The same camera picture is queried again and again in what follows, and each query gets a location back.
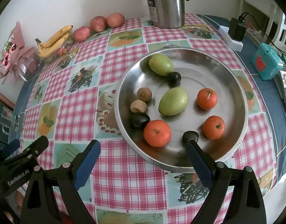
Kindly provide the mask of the dark plum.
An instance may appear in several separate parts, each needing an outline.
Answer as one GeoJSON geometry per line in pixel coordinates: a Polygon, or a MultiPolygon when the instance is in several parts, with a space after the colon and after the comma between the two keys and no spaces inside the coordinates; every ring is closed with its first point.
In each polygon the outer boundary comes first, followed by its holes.
{"type": "Polygon", "coordinates": [[[199,140],[199,134],[196,131],[192,130],[186,131],[182,136],[182,142],[184,144],[187,144],[190,141],[194,141],[197,143],[198,140],[199,140]]]}
{"type": "Polygon", "coordinates": [[[133,113],[131,116],[131,126],[134,130],[144,130],[150,122],[150,117],[146,113],[133,113]]]}
{"type": "Polygon", "coordinates": [[[179,72],[171,72],[167,75],[167,81],[170,86],[178,86],[181,82],[181,74],[179,72]]]}

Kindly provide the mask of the clear glass mug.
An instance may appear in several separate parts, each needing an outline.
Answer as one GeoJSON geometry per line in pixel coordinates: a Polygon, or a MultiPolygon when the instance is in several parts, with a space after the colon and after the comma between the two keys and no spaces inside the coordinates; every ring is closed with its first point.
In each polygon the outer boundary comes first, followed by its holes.
{"type": "Polygon", "coordinates": [[[20,115],[15,115],[10,109],[3,107],[0,116],[1,131],[4,135],[9,135],[10,130],[17,131],[20,124],[20,115]]]}

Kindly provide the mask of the orange tangerine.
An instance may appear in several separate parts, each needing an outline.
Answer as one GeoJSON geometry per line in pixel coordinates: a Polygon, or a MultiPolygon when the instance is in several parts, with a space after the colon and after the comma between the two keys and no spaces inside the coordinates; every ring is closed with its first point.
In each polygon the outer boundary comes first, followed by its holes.
{"type": "Polygon", "coordinates": [[[197,104],[204,110],[213,109],[218,102],[217,94],[210,88],[203,88],[197,94],[197,104]]]}
{"type": "Polygon", "coordinates": [[[163,147],[171,140],[170,126],[163,120],[152,120],[144,128],[143,137],[150,146],[163,147]]]}
{"type": "Polygon", "coordinates": [[[203,133],[209,140],[217,140],[225,131],[225,122],[219,116],[210,116],[203,124],[203,133]]]}

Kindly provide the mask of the clear plastic fruit tray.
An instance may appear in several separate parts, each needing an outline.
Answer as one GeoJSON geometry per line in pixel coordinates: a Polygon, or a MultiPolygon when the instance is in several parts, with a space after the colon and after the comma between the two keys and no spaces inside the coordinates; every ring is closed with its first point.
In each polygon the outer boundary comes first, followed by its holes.
{"type": "Polygon", "coordinates": [[[56,59],[66,55],[69,51],[72,50],[72,46],[75,43],[75,40],[72,35],[70,35],[67,40],[49,57],[47,58],[40,58],[40,61],[44,62],[45,64],[51,64],[56,59]]]}

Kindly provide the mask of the orange tangerine front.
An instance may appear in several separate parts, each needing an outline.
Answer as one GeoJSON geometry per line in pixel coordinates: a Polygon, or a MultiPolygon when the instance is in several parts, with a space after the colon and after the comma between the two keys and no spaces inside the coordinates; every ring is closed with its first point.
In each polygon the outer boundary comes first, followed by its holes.
{"type": "Polygon", "coordinates": [[[171,140],[170,126],[163,120],[152,120],[144,128],[143,137],[150,146],[163,147],[171,140]]]}

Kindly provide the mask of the brown kiwi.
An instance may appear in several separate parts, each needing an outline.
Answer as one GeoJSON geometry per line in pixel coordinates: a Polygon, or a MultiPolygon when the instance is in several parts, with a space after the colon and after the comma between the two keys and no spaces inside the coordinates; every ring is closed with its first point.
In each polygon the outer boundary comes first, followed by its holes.
{"type": "Polygon", "coordinates": [[[147,110],[147,104],[142,100],[135,100],[131,103],[130,110],[133,113],[145,113],[147,110]]]}
{"type": "Polygon", "coordinates": [[[146,87],[139,88],[136,94],[138,99],[144,102],[149,102],[152,98],[151,90],[146,87]]]}

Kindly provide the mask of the yellow banana bunch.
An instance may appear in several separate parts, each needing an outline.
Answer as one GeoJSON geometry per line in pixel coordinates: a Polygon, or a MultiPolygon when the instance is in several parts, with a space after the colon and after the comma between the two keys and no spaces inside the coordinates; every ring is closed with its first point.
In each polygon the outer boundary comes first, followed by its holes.
{"type": "Polygon", "coordinates": [[[39,38],[36,38],[38,56],[44,59],[52,56],[67,41],[72,28],[72,25],[61,28],[45,43],[42,43],[39,38]]]}

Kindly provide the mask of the left red apple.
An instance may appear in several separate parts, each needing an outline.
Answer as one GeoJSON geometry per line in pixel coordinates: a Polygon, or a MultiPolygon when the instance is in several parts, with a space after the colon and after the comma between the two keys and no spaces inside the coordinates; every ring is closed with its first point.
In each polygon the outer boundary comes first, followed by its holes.
{"type": "Polygon", "coordinates": [[[74,40],[77,42],[83,42],[88,39],[91,35],[91,29],[87,26],[82,26],[75,30],[73,33],[74,40]]]}

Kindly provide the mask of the red apple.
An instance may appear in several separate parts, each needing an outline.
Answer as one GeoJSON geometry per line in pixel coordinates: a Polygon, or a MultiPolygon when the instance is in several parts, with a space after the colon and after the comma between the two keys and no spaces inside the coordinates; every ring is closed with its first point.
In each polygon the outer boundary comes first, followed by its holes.
{"type": "Polygon", "coordinates": [[[103,16],[96,16],[90,21],[91,30],[94,32],[102,32],[107,29],[107,21],[103,16]]]}
{"type": "Polygon", "coordinates": [[[91,29],[87,26],[82,26],[75,30],[73,33],[74,40],[77,42],[83,42],[88,39],[91,35],[91,29]]]}
{"type": "Polygon", "coordinates": [[[114,13],[109,15],[106,21],[109,27],[116,28],[124,24],[125,17],[121,13],[114,13]]]}

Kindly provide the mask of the teal box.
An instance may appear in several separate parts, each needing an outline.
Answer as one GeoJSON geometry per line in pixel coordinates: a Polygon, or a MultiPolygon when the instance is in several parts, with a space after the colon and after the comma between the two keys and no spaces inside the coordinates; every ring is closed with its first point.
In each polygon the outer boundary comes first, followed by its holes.
{"type": "Polygon", "coordinates": [[[274,49],[260,43],[251,64],[262,80],[271,80],[283,69],[284,63],[274,49]]]}

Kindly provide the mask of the dark plum on plate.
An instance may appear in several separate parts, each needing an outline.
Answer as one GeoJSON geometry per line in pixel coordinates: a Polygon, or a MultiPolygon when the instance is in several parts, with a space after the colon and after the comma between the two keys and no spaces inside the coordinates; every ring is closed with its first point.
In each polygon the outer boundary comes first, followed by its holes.
{"type": "Polygon", "coordinates": [[[178,86],[181,82],[181,74],[179,72],[171,72],[167,75],[167,81],[170,86],[178,86]]]}

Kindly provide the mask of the green pear upper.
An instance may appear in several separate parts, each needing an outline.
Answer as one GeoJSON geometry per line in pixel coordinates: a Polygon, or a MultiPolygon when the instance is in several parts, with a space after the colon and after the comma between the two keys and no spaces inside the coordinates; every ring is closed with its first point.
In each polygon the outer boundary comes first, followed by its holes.
{"type": "Polygon", "coordinates": [[[167,76],[174,71],[172,61],[162,54],[153,54],[149,59],[149,66],[153,72],[161,76],[167,76]]]}

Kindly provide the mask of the white chair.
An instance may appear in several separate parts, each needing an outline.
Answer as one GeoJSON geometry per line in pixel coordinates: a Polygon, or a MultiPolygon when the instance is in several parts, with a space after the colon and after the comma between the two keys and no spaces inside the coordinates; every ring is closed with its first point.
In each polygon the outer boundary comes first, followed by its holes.
{"type": "Polygon", "coordinates": [[[286,15],[275,0],[240,0],[238,15],[247,13],[247,25],[258,29],[257,41],[286,55],[286,15]]]}

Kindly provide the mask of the black power adapter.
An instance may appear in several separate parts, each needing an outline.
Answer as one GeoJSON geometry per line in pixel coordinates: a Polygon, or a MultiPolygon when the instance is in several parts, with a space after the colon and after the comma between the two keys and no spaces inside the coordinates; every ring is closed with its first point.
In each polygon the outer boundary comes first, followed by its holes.
{"type": "Polygon", "coordinates": [[[246,29],[245,24],[241,20],[232,18],[228,28],[228,35],[231,39],[241,42],[246,33],[246,29]]]}

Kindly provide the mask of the stainless steel thermos jug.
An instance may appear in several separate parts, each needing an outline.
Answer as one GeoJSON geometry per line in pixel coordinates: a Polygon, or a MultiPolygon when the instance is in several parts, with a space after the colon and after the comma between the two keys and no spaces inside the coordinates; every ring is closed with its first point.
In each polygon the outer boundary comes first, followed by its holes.
{"type": "Polygon", "coordinates": [[[147,0],[153,26],[168,29],[184,26],[186,1],[189,0],[147,0]]]}

